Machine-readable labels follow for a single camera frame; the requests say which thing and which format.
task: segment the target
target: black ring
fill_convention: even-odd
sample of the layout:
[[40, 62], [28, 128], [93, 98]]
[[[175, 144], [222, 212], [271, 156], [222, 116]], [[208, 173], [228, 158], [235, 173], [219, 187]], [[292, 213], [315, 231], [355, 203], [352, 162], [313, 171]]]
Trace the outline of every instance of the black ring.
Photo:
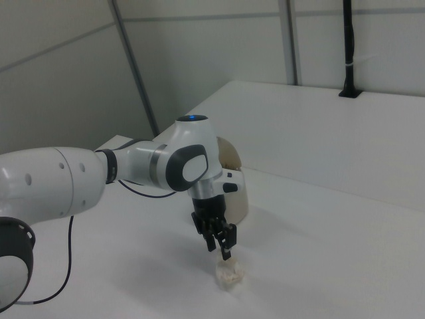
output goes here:
[[106, 183], [111, 184], [117, 177], [117, 172], [118, 172], [117, 157], [115, 156], [115, 153], [112, 150], [104, 149], [104, 150], [97, 150], [96, 153], [97, 152], [102, 152], [106, 156], [106, 159], [108, 161], [108, 176], [106, 177]]

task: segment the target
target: black cable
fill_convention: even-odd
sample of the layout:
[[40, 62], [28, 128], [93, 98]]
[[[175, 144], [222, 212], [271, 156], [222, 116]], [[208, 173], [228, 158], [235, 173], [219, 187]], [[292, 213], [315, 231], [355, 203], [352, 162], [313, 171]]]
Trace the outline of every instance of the black cable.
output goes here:
[[[121, 185], [123, 185], [126, 189], [132, 191], [133, 193], [138, 194], [140, 196], [148, 197], [148, 198], [166, 198], [166, 197], [169, 197], [169, 196], [176, 194], [176, 192], [174, 191], [173, 193], [170, 193], [170, 194], [167, 194], [167, 195], [153, 196], [153, 195], [139, 193], [138, 191], [128, 187], [122, 181], [119, 181], [119, 183]], [[36, 300], [36, 301], [18, 301], [18, 302], [16, 302], [16, 304], [20, 304], [20, 305], [42, 304], [43, 302], [47, 302], [49, 300], [52, 300], [54, 297], [58, 296], [62, 292], [62, 290], [64, 290], [66, 284], [68, 283], [69, 277], [71, 275], [71, 266], [72, 266], [72, 241], [71, 241], [72, 236], [71, 235], [72, 235], [72, 223], [73, 223], [73, 221], [74, 221], [74, 216], [71, 216], [71, 218], [69, 220], [69, 228], [68, 228], [68, 272], [66, 273], [66, 278], [65, 278], [65, 281], [62, 284], [62, 286], [59, 288], [58, 291], [56, 291], [52, 296], [50, 296], [48, 298]]]
[[71, 275], [71, 265], [72, 265], [72, 250], [71, 250], [71, 234], [72, 234], [72, 222], [74, 221], [74, 216], [71, 216], [69, 220], [69, 228], [68, 228], [68, 272], [66, 273], [66, 278], [62, 286], [59, 288], [59, 290], [54, 293], [52, 296], [37, 300], [37, 301], [18, 301], [16, 304], [22, 304], [22, 305], [29, 305], [29, 304], [42, 304], [43, 302], [52, 300], [54, 297], [56, 297], [58, 294], [64, 290], [66, 284], [68, 283], [69, 276]]
[[147, 195], [147, 194], [143, 194], [143, 193], [139, 193], [138, 191], [128, 187], [123, 181], [118, 181], [121, 185], [123, 185], [126, 189], [128, 189], [129, 191], [132, 191], [135, 194], [138, 194], [140, 196], [144, 196], [144, 197], [148, 197], [148, 198], [166, 198], [169, 196], [174, 195], [176, 192], [174, 191], [173, 193], [167, 194], [167, 195], [161, 195], [161, 196], [153, 196], [153, 195]]

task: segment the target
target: black button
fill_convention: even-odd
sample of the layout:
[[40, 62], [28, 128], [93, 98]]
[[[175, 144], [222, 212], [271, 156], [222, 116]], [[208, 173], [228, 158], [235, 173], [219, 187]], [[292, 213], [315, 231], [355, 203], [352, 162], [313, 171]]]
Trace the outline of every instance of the black button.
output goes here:
[[232, 193], [234, 191], [238, 191], [238, 186], [237, 186], [237, 184], [233, 184], [233, 183], [224, 183], [223, 184], [223, 191], [225, 193]]

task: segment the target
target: black mount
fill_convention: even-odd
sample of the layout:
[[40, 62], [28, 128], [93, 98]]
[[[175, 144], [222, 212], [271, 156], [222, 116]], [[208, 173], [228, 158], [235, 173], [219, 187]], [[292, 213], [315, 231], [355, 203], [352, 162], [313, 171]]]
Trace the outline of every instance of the black mount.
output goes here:
[[344, 89], [339, 96], [344, 98], [356, 98], [362, 93], [354, 86], [354, 30], [353, 14], [351, 12], [351, 0], [343, 0], [344, 4], [344, 42], [345, 42], [345, 82]]
[[207, 242], [208, 251], [216, 249], [216, 239], [220, 245], [223, 260], [226, 261], [232, 256], [230, 248], [236, 244], [236, 225], [226, 222], [224, 195], [209, 199], [193, 199], [193, 206], [195, 208], [195, 212], [192, 213], [193, 222], [198, 234], [202, 235]]

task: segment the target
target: white wall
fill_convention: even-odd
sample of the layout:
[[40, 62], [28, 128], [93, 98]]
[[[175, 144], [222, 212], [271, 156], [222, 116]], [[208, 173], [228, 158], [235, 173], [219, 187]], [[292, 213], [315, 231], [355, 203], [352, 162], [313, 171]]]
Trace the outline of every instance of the white wall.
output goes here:
[[2, 1], [0, 153], [151, 138], [107, 1]]
[[231, 80], [287, 83], [278, 0], [119, 0], [160, 130]]
[[[342, 88], [343, 2], [292, 2], [299, 84]], [[425, 96], [425, 2], [353, 0], [352, 3], [356, 86], [371, 92]]]

